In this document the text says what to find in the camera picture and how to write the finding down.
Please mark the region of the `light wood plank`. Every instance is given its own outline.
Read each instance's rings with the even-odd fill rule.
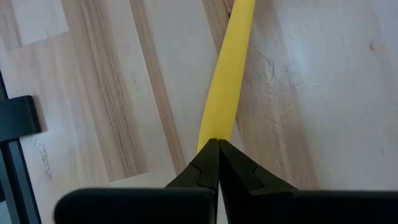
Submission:
[[[202,0],[217,53],[220,53],[223,45],[226,26],[229,15],[223,0]]]
[[[0,0],[0,36],[7,51],[22,46],[11,0]]]
[[[29,45],[68,31],[61,0],[11,1],[21,45]]]
[[[172,160],[128,1],[64,1],[111,181]]]
[[[275,10],[320,187],[396,189],[398,3],[282,0]]]
[[[272,1],[258,1],[238,126],[246,152],[301,189],[317,186],[292,70]]]
[[[152,84],[157,108],[159,110],[160,119],[163,124],[163,130],[169,146],[170,155],[173,165],[177,173],[185,168],[185,160],[183,158],[182,145],[178,136],[177,127],[175,125],[174,115],[171,109],[169,96],[166,92],[166,86],[163,74],[160,69],[159,60],[155,49],[155,44],[150,31],[148,18],[146,16],[144,3],[141,0],[130,1],[131,11],[136,21],[136,27],[142,53],[146,61],[148,75]]]
[[[10,98],[34,96],[44,130],[21,144],[41,219],[51,223],[60,197],[109,185],[70,34],[2,53],[0,68]]]
[[[143,3],[188,163],[196,154],[201,116],[217,58],[215,45],[200,1]]]

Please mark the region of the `black plastic part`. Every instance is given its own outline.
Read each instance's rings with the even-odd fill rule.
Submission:
[[[5,199],[6,199],[6,196],[4,195],[4,191],[2,189],[1,181],[0,181],[0,203],[5,201]]]
[[[297,190],[220,143],[220,184],[229,224],[398,223],[397,192]]]
[[[0,142],[40,132],[31,96],[0,101],[0,118]]]
[[[0,102],[4,103],[7,102],[7,100],[6,89],[0,73]],[[12,104],[15,103],[17,108],[22,110],[26,109],[27,111],[25,111],[26,113],[23,111],[16,112],[16,114],[22,115],[24,118],[25,115],[23,114],[26,114],[29,117],[29,124],[24,124],[23,126],[26,128],[19,129],[17,126],[14,127],[11,125],[9,121],[4,121],[5,119],[9,119],[8,116],[4,117],[8,112],[0,116],[0,123],[2,125],[12,126],[11,129],[13,129],[11,130],[13,135],[11,135],[4,133],[3,127],[0,128],[2,129],[1,134],[4,134],[2,135],[2,139],[9,140],[0,142],[0,183],[12,223],[41,223],[21,144],[18,138],[9,139],[14,136],[19,137],[20,134],[36,133],[40,130],[40,128],[37,127],[39,122],[31,120],[31,118],[37,117],[31,97],[17,101],[18,102],[12,102]]]
[[[397,192],[297,190],[216,139],[166,189],[77,191],[59,201],[55,221],[215,223],[218,177],[230,224],[398,223]]]
[[[198,189],[85,189],[62,198],[55,223],[214,223],[214,193]]]

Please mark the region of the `wooden surface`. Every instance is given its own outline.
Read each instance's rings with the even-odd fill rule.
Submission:
[[[0,0],[7,92],[44,129],[21,139],[44,223],[69,191],[190,162],[232,3]],[[397,189],[397,11],[258,0],[233,144],[301,189]]]

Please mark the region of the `scratch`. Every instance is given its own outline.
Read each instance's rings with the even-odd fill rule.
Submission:
[[[313,87],[313,86],[316,86],[318,83],[311,83],[311,84],[309,84],[307,87]]]
[[[44,174],[48,179],[51,179],[52,173],[50,168],[49,157],[47,155],[47,151],[45,150],[45,146],[37,138],[32,138],[32,141],[33,145],[39,150],[40,156],[42,158],[42,163],[45,168]]]
[[[260,84],[260,85],[265,86],[266,88],[268,88],[268,89],[272,92],[272,94],[273,94],[274,96],[276,96],[276,98],[277,98],[278,100],[279,100],[279,96],[283,94],[283,93],[277,94],[277,93],[275,92],[275,90],[273,89],[273,87],[271,87],[267,81],[264,83],[264,82],[261,82],[261,81],[258,81],[258,80],[253,80],[253,82],[254,82],[254,83],[258,83],[258,84]]]
[[[250,80],[244,80],[245,84],[248,85],[248,87],[253,88],[253,82]]]
[[[266,118],[267,121],[271,122],[272,124],[275,124],[276,126],[282,128],[283,130],[285,130],[285,128],[282,127],[282,125],[280,125],[278,122],[269,119],[267,113],[264,113],[264,117]]]
[[[287,114],[287,108],[284,106],[284,112],[282,114]]]
[[[304,85],[305,85],[304,83],[300,83],[300,84],[297,84],[296,87],[300,88],[300,87],[303,87]]]
[[[334,74],[335,74],[334,72],[332,72],[332,73],[330,74],[329,85],[331,84],[331,80],[333,79]]]
[[[277,163],[279,168],[281,168],[281,169],[283,168],[282,164],[280,163],[280,160],[276,160],[276,163]]]
[[[250,60],[250,73],[253,72],[253,60]]]
[[[266,71],[261,71],[261,76],[263,78],[267,78],[267,72]]]
[[[137,79],[134,76],[132,78],[132,87],[137,88]]]
[[[272,63],[271,65],[272,65],[272,71],[271,71],[271,79],[269,80],[270,82],[272,82],[272,79],[273,79],[274,76],[275,76],[275,64]]]
[[[269,60],[268,58],[267,58],[267,56],[265,56],[263,53],[261,53],[259,50],[257,50],[257,52],[258,52],[258,54],[261,56],[261,57],[263,57],[263,58],[265,58],[265,60]]]

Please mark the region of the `yellow cable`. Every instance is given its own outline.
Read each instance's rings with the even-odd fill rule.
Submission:
[[[201,121],[198,152],[211,138],[229,139],[235,122],[255,0],[235,0]]]

